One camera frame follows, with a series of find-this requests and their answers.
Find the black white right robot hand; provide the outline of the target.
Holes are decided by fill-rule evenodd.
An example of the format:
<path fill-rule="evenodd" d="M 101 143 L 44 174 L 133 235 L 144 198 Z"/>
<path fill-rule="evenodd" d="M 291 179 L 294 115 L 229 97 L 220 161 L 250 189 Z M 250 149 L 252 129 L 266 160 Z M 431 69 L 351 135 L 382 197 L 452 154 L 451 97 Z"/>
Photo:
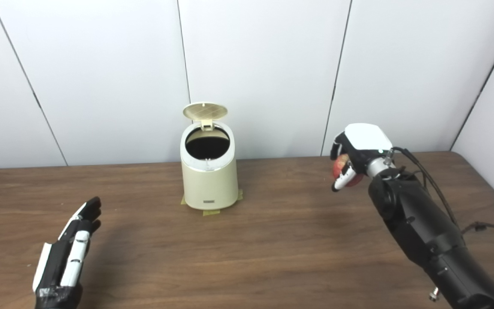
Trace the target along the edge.
<path fill-rule="evenodd" d="M 333 172 L 333 192 L 351 186 L 358 176 L 374 178 L 394 168 L 392 142 L 377 125 L 353 123 L 336 135 L 330 159 L 339 164 Z"/>

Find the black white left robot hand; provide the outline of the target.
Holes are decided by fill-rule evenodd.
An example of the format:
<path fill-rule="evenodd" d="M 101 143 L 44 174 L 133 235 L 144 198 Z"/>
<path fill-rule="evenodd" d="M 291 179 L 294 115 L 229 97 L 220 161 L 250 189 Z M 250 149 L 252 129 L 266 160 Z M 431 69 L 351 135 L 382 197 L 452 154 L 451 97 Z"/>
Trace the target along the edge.
<path fill-rule="evenodd" d="M 101 199 L 83 203 L 67 221 L 53 244 L 45 243 L 33 278 L 36 309 L 76 309 L 81 301 L 80 283 L 90 239 L 101 226 Z"/>

